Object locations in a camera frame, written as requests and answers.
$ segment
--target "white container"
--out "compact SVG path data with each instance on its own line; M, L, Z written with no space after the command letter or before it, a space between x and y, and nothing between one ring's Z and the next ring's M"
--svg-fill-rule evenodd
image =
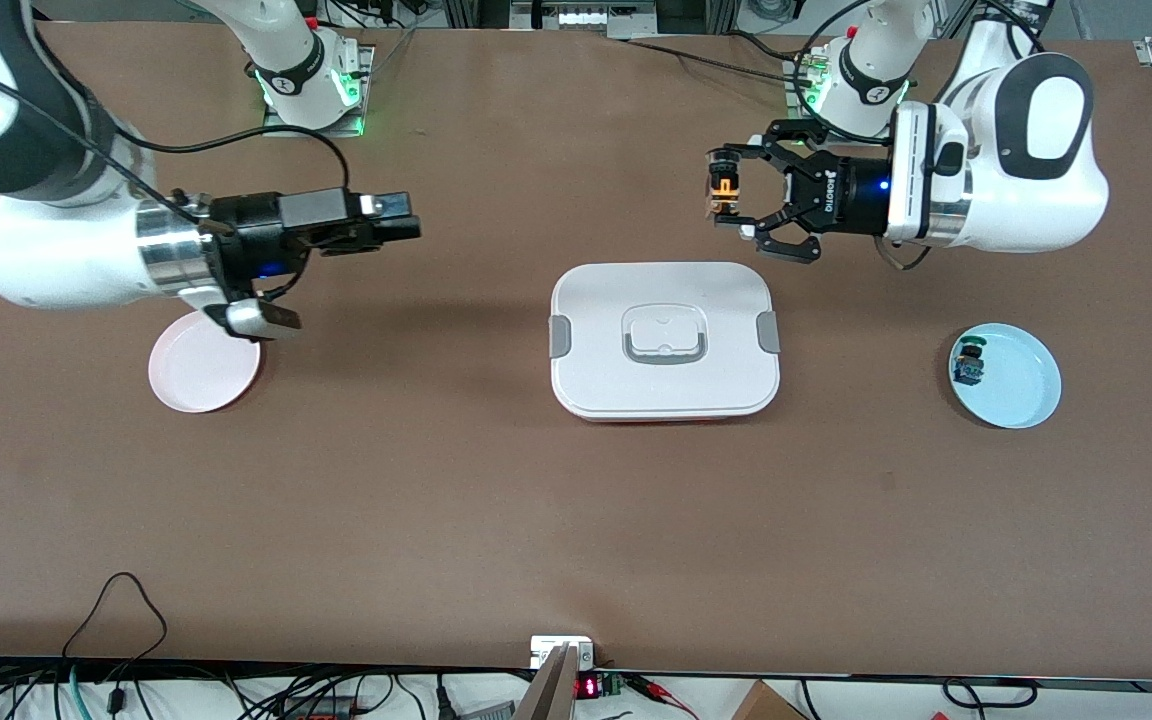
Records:
M550 303L554 395L586 420L757 414L780 351L767 283L736 263L581 265Z

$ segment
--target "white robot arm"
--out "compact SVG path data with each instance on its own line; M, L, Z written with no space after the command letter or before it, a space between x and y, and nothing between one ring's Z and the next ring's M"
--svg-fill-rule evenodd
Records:
M899 100L931 29L927 0L870 3L855 37L829 41L828 63L809 74L819 119L776 120L745 145L710 152L714 222L740 225L760 252L799 263L819 258L826 232L991 252L1059 250L1084 238L1105 213L1108 183L1093 156L1087 70L1068 55L1030 54L1030 35L1041 31L1051 1L991 1L931 104ZM895 61L884 63L879 50ZM831 128L876 142L890 128L882 141L890 154L804 158L781 145L824 145ZM737 213L741 159L767 160L785 173L780 211ZM806 241L774 240L771 233L786 223L806 229Z
M215 1L220 10L221 1ZM238 1L223 3L236 9ZM328 123L343 108L314 91L324 73L305 53L325 51L285 0L250 3L244 45L253 63L294 77L280 113ZM347 187L212 199L158 194L154 168L132 128L114 119L47 50L28 0L0 0L0 296L22 306L115 306L179 297L234 336L288 338L300 328L274 301L300 278L312 251L344 255L420 236L407 194L361 195ZM274 291L259 278L291 275Z

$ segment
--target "white plate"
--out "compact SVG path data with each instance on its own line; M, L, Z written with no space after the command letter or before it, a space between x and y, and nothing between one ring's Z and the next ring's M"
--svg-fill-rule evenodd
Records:
M954 382L954 359L963 338L984 338L979 384ZM972 415L1001 429L1031 429L1060 406L1060 367L1047 346L1021 328L1001 323L977 325L950 349L950 387Z
M260 372L259 342L229 338L194 311L169 325L150 353L150 387L181 414L211 414L238 400Z

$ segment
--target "brown table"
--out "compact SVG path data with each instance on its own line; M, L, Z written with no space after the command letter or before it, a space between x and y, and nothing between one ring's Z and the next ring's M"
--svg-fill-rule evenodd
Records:
M223 28L46 36L156 141L259 109ZM732 38L668 41L774 69ZM929 47L919 96L956 50ZM704 151L778 118L774 83L579 33L418 32L344 147L358 190L411 191L425 237L312 265L288 296L305 333L241 404L151 395L177 302L0 300L0 655L59 651L128 569L172 623L160 655L517 665L532 632L585 632L622 667L1152 679L1152 69L1128 44L1062 50L1097 81L1100 228L901 274L864 238L804 268L705 220ZM157 168L215 195L336 177L308 141ZM774 205L774 173L748 184ZM785 353L763 414L616 427L552 396L554 281L661 259L767 279ZM1041 427L948 400L948 343L991 320L1060 359ZM122 588L77 651L152 632Z

